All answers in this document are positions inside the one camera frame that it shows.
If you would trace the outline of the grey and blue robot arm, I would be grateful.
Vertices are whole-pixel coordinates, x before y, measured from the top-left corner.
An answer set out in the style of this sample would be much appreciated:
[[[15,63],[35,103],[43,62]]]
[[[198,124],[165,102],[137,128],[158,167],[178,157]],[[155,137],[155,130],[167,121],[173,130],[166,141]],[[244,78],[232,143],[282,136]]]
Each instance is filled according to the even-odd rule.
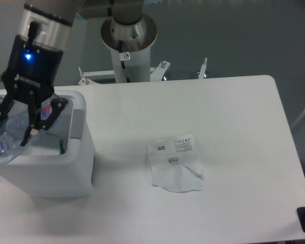
[[[77,14],[108,17],[117,51],[137,51],[147,35],[143,1],[26,1],[6,70],[0,75],[0,134],[13,102],[28,108],[21,146],[31,133],[48,130],[67,105],[54,92],[54,80]]]

